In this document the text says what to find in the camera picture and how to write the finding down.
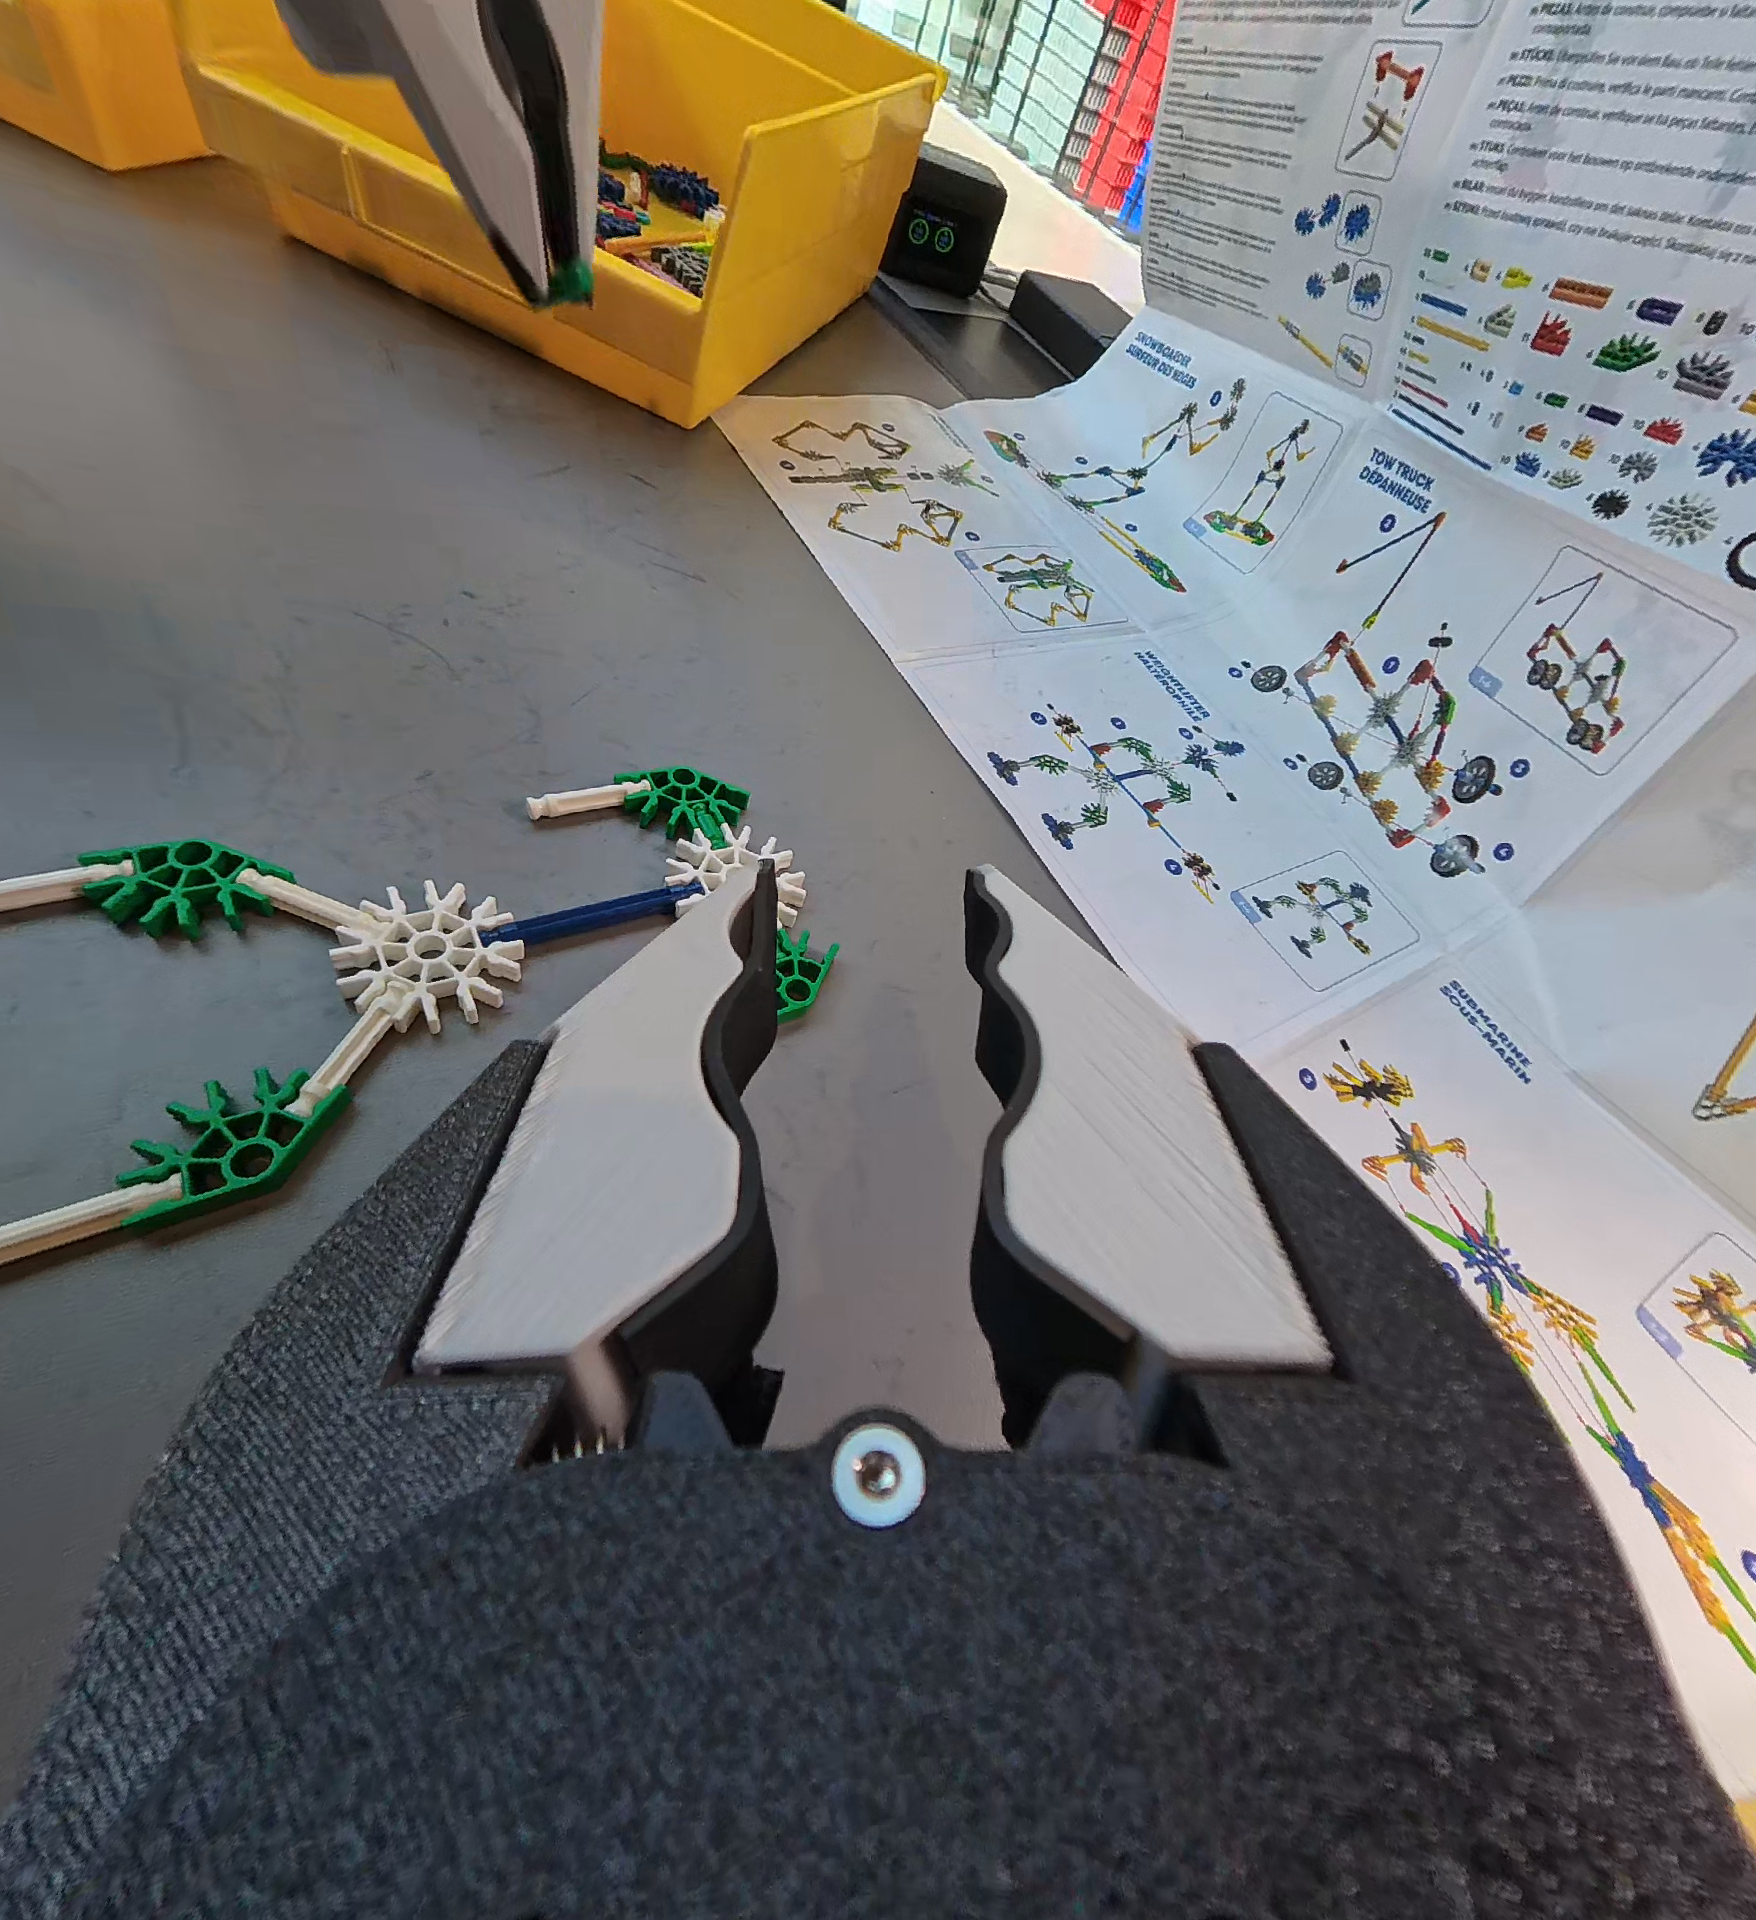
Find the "black device with green display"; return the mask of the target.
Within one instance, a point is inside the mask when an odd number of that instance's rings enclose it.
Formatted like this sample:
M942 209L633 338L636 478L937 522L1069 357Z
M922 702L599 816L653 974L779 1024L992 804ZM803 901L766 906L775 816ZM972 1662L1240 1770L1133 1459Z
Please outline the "black device with green display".
M981 291L1007 209L983 164L926 140L904 191L880 273L956 299Z

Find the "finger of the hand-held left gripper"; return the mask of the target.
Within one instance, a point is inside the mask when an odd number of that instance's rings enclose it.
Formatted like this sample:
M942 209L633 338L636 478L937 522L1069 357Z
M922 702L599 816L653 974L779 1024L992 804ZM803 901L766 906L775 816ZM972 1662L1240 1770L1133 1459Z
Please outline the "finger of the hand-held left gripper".
M367 40L506 274L555 303L555 43L533 1L372 1Z
M493 58L526 159L531 200L508 244L523 283L591 283L604 1L494 1Z

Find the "grey desk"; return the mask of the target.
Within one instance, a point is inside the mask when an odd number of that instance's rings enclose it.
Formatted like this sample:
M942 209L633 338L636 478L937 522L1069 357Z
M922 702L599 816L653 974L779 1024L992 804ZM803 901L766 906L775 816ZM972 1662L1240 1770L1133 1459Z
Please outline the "grey desk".
M721 430L281 240L233 169L110 178L0 123L0 877L198 833L337 900L433 877L534 914L653 885L664 853L523 800L672 757L751 788L814 943L843 943L749 1092L775 1441L882 1404L999 1446L964 869L1083 920ZM0 1811L229 1340L503 1045L642 943L529 955L483 1027L387 1042L264 1204L0 1279ZM350 1027L328 948L252 915L196 946L2 917L0 1221L110 1187L207 1078L317 1065Z

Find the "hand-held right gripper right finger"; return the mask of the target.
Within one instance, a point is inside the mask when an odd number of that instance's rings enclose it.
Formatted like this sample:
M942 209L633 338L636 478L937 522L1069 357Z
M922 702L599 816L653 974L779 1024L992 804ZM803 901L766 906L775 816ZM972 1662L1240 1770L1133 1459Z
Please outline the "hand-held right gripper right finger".
M1031 1443L1080 1375L1115 1384L1145 1446L1176 1429L1173 1379L1330 1375L1199 1040L992 865L967 874L964 952L1005 1107L971 1289L1007 1441Z

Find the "red storage crates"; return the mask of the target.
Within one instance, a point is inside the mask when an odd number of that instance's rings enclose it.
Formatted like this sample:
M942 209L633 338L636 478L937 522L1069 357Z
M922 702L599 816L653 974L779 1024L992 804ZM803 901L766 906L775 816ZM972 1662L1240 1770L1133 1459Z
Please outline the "red storage crates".
M1106 225L1139 240L1156 110L1176 1L1095 1L1104 30L1065 134L1055 184Z

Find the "black power adapter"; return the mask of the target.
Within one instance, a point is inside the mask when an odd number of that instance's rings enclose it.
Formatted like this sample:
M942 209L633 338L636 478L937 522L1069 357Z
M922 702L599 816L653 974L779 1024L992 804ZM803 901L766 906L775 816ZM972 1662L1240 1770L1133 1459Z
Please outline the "black power adapter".
M1094 283L1037 269L1019 274L1007 317L1065 378L1092 370L1131 325Z

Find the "folded paper instruction sheet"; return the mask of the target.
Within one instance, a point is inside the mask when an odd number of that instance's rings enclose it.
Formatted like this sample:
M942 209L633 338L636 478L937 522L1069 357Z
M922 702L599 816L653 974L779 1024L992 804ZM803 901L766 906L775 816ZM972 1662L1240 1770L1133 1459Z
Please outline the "folded paper instruction sheet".
M1048 397L722 427L1491 1315L1756 1794L1756 4L1182 4Z

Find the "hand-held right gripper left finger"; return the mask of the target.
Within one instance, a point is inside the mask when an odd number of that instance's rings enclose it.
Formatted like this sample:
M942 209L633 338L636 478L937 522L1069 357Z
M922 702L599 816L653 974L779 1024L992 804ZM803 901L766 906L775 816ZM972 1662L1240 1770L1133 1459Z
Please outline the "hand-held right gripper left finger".
M418 1379L555 1378L570 1436L619 1446L646 1385L681 1373L732 1441L763 1443L777 1254L743 1090L777 1034L779 929L751 857L546 1028L440 1262Z

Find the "pile of colourful toy pieces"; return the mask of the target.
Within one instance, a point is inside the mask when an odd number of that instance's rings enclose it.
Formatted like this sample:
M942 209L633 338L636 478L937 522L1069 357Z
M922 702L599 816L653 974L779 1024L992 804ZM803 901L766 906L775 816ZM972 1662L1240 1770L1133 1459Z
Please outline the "pile of colourful toy pieces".
M601 140L597 245L707 296L726 209L721 189L696 169L651 162Z

